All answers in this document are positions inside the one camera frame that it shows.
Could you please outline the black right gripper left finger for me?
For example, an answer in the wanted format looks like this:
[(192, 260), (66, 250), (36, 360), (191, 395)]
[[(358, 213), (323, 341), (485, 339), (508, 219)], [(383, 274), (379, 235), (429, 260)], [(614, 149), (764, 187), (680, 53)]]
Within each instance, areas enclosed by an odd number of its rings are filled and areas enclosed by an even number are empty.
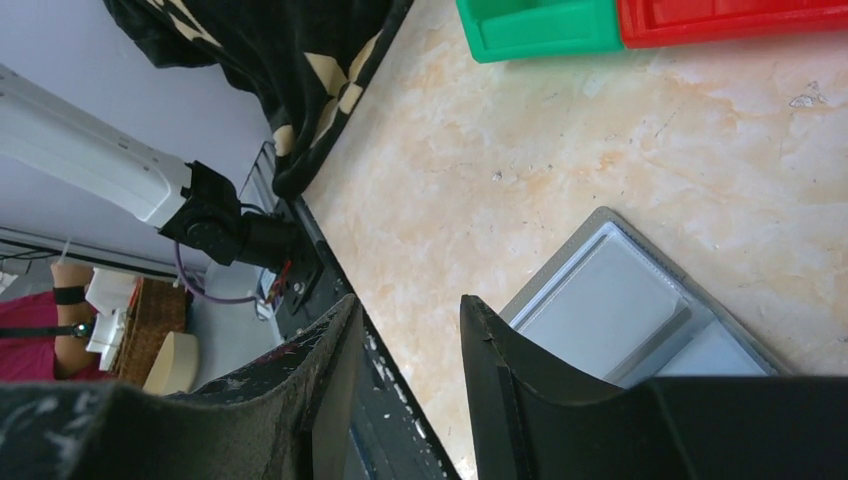
[(117, 381), (5, 385), (5, 479), (339, 479), (363, 309), (347, 295), (292, 340), (191, 393)]

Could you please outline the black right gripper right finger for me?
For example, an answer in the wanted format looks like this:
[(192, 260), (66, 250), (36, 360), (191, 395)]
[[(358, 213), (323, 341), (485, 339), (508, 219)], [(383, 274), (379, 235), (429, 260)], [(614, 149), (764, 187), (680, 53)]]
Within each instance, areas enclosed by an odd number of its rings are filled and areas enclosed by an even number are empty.
[(654, 377), (623, 389), (460, 302), (482, 479), (843, 479), (843, 377)]

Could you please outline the grey leather card holder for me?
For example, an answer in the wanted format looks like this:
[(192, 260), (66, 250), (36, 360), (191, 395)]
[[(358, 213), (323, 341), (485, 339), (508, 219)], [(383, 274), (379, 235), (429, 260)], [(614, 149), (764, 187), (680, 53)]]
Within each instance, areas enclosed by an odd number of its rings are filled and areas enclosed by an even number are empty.
[(608, 207), (596, 208), (500, 315), (564, 362), (623, 388), (653, 376), (791, 372)]

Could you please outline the grey credit card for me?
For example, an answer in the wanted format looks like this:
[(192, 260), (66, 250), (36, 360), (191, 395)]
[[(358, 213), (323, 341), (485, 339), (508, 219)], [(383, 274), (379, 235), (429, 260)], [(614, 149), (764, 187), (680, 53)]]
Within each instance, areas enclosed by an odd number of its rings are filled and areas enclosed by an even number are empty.
[(674, 281), (607, 222), (510, 325), (567, 364), (622, 385), (651, 351), (649, 341), (688, 307)]

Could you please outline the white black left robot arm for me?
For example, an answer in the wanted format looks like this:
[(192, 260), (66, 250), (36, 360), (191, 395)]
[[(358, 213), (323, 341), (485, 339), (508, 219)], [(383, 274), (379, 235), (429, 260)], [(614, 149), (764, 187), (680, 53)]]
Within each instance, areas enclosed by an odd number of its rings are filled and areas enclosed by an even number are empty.
[(233, 183), (152, 148), (1, 68), (1, 151), (129, 212), (221, 265), (280, 270), (304, 253), (295, 223), (246, 212)]

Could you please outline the masking tape roll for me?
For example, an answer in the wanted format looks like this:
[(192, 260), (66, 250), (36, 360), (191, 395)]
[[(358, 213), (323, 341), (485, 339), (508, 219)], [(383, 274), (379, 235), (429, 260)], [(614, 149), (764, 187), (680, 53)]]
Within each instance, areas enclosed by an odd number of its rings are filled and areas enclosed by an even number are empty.
[(188, 392), (199, 366), (198, 339), (188, 333), (169, 332), (142, 389), (153, 395)]

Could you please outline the wicker basket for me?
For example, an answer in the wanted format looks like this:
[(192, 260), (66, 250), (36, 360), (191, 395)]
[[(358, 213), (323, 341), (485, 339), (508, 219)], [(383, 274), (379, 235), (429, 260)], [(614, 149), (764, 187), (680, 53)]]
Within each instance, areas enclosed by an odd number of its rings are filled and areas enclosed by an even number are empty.
[(143, 386), (167, 335), (185, 331), (189, 303), (190, 295), (181, 286), (140, 280), (130, 299), (126, 329), (109, 373)]

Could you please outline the person in red shirt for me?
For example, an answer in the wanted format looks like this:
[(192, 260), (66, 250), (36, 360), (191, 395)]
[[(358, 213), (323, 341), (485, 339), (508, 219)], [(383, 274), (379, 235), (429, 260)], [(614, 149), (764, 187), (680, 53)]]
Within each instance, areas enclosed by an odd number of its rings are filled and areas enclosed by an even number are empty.
[(55, 382), (105, 380), (101, 355), (73, 329), (90, 324), (87, 302), (91, 267), (63, 262), (51, 266), (53, 288), (1, 303), (1, 380)]

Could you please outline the black floral plush blanket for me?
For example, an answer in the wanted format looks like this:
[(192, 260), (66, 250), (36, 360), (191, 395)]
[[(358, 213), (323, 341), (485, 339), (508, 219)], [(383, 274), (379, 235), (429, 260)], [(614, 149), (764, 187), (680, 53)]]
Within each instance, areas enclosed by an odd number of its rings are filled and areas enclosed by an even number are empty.
[(302, 194), (385, 57), (409, 1), (108, 1), (157, 68), (218, 65), (255, 95), (272, 134), (274, 193)]

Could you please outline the green plastic bin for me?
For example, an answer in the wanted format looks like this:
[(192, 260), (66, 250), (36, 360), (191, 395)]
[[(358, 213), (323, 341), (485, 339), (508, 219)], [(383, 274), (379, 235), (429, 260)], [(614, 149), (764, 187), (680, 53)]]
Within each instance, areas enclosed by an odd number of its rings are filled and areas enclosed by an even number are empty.
[(471, 55), (479, 63), (622, 51), (610, 0), (458, 0)]

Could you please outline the red plastic bin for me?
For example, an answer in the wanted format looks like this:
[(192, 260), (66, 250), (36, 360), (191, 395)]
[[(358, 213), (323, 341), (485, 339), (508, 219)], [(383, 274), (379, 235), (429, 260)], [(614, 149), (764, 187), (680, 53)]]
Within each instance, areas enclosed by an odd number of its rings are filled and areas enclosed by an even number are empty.
[(618, 1), (628, 49), (845, 30), (847, 0)]

